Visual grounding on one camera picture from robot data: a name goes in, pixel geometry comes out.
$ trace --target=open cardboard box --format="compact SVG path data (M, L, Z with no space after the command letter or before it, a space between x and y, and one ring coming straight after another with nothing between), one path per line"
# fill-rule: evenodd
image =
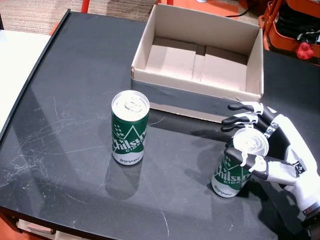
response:
M264 92L262 30L226 17L158 4L131 67L150 107L221 122L235 101Z

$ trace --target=red knob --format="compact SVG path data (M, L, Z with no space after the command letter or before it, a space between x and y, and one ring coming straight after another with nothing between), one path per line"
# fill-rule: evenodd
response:
M314 51L308 43L302 42L296 49L296 56L298 59L307 60L314 56Z

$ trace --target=dark gray tabletop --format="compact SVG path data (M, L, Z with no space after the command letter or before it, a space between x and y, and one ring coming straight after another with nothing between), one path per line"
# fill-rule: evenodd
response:
M70 13L2 139L0 210L121 240L303 239L302 216L277 186L252 179L234 198L213 193L230 137L217 123L151 110L143 161L112 159L111 100L130 88L144 27ZM263 100L319 159L319 69L271 52L264 67Z

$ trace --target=green beverage can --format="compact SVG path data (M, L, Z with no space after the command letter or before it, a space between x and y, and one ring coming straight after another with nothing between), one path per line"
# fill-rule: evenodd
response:
M238 130L230 145L247 154L266 156L269 143L258 130L245 127ZM224 155L211 179L211 185L216 194L224 198L237 195L251 176L251 172L236 164Z
M112 155L123 165L138 163L144 156L149 100L141 92L126 90L112 100Z

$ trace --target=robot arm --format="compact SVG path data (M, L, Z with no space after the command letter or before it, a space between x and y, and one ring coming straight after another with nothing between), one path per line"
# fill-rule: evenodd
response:
M320 211L317 163L290 119L258 102L239 102L228 108L250 112L224 119L223 132L236 128L256 128L268 139L270 147L280 148L275 143L285 145L282 144L284 156L281 159L245 154L232 147L227 147L225 154L252 174L285 185L284 189L295 196L299 209L305 215Z

